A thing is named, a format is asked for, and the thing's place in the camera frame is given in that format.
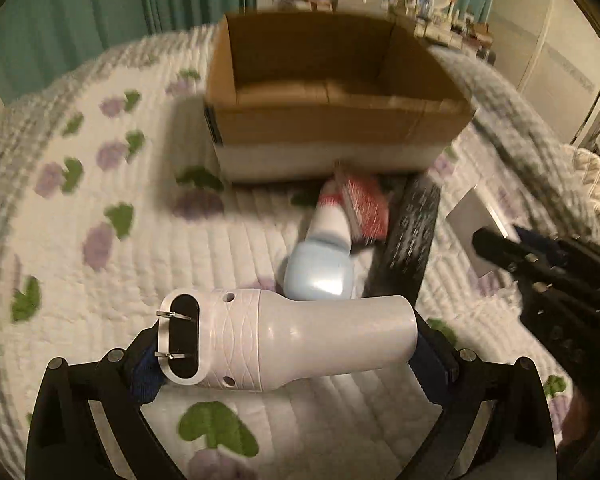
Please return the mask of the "black remote control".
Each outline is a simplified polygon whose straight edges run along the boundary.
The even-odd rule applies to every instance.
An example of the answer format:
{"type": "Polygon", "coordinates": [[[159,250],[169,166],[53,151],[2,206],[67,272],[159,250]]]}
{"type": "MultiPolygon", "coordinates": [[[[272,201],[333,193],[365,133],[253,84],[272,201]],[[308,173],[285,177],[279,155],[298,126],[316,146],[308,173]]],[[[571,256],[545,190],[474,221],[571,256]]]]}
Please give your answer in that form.
{"type": "Polygon", "coordinates": [[[374,251],[364,297],[400,295],[414,306],[429,260],[440,186],[428,174],[396,179],[389,200],[389,229],[374,251]]]}

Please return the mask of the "white hair dryer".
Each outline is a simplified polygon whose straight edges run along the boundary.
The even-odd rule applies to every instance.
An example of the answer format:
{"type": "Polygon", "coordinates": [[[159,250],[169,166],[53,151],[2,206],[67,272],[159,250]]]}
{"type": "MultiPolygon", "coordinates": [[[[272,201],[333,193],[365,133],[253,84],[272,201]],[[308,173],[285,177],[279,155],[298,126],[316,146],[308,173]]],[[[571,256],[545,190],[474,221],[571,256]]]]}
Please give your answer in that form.
{"type": "Polygon", "coordinates": [[[271,391],[406,362],[417,344],[401,296],[296,301],[257,288],[177,289],[156,315],[158,363],[181,386],[271,391]]]}

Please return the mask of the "light blue earbuds case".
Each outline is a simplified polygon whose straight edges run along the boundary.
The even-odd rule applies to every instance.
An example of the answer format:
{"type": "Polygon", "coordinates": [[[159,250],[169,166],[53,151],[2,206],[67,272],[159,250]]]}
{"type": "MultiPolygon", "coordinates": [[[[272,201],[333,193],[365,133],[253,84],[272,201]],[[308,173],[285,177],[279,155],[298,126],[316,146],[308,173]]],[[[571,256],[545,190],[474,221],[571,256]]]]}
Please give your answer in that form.
{"type": "Polygon", "coordinates": [[[304,240],[287,260],[283,293],[289,299],[351,299],[353,285],[354,265],[348,246],[304,240]]]}

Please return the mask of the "white bottle with red cap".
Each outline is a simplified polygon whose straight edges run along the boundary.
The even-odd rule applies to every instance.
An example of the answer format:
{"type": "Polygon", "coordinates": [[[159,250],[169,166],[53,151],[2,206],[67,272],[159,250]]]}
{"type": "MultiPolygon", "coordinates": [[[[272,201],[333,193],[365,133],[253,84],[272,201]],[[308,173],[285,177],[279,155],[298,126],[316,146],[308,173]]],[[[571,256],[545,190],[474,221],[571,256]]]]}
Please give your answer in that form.
{"type": "Polygon", "coordinates": [[[334,245],[347,254],[351,251],[350,221],[344,211],[340,188],[334,180],[327,181],[321,189],[306,238],[334,245]]]}

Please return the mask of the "white puffy jacket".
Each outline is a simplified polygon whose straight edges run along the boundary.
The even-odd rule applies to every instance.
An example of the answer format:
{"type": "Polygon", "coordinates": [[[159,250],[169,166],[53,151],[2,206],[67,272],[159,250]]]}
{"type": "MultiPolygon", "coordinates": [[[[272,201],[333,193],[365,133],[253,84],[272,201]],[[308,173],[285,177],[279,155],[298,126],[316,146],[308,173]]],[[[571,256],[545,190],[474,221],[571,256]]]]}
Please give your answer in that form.
{"type": "Polygon", "coordinates": [[[600,156],[585,148],[562,148],[576,178],[576,189],[583,197],[585,218],[592,221],[592,240],[600,244],[600,156]]]}

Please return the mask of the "grey checkered bedspread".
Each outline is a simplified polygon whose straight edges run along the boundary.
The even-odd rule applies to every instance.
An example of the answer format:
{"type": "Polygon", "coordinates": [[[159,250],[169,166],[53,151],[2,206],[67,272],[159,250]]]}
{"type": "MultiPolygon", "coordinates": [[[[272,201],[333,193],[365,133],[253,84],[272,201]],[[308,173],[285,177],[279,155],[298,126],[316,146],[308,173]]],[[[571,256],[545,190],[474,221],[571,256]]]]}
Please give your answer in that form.
{"type": "Polygon", "coordinates": [[[530,224],[543,234],[592,240],[592,221],[585,218],[583,197],[562,148],[567,144],[490,65],[442,47],[429,52],[471,98],[476,114],[469,130],[494,148],[520,182],[530,224]]]}

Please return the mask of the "white louvred wardrobe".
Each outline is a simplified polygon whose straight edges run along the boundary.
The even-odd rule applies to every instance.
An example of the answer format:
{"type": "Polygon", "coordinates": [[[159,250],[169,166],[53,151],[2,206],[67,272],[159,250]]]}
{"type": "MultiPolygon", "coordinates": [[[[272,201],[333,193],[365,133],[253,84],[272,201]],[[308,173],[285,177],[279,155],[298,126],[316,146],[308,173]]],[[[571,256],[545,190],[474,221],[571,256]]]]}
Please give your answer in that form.
{"type": "Polygon", "coordinates": [[[492,0],[495,68],[565,144],[597,136],[600,38],[573,0],[492,0]]]}

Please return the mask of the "white floral quilt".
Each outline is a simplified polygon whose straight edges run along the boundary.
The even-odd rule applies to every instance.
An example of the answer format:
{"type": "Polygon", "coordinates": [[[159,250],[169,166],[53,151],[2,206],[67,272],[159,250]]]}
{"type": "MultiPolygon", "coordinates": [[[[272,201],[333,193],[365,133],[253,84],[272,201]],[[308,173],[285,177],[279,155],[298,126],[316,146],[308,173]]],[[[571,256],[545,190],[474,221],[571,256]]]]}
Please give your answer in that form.
{"type": "MultiPolygon", "coordinates": [[[[199,108],[215,30],[117,48],[0,118],[0,461],[24,475],[47,362],[100,359],[151,325],[173,289],[271,289],[306,229],[305,184],[234,188],[199,108]]],[[[271,393],[165,385],[144,408],[178,466],[210,436],[261,479],[391,479],[438,408],[412,372],[294,382],[271,393]]]]}

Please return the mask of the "white dressing table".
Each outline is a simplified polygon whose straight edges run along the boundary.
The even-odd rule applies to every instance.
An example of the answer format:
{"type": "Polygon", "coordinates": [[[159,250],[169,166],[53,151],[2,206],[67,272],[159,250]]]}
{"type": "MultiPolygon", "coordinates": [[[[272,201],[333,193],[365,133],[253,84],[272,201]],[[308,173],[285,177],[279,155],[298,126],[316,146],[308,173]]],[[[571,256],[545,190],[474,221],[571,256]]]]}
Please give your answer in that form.
{"type": "Polygon", "coordinates": [[[419,40],[469,55],[489,52],[493,46],[487,24],[454,21],[449,14],[434,9],[410,9],[407,14],[398,15],[396,22],[419,40]]]}

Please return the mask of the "brown cardboard box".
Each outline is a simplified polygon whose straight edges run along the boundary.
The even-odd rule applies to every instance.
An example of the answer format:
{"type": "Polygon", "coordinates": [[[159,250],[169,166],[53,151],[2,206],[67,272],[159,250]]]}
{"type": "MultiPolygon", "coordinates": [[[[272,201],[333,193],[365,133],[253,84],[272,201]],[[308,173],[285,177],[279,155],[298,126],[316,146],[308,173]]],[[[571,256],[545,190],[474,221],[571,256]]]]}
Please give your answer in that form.
{"type": "Polygon", "coordinates": [[[227,15],[204,111],[234,183],[426,170],[474,116],[471,102],[408,29],[329,12],[227,15]]]}

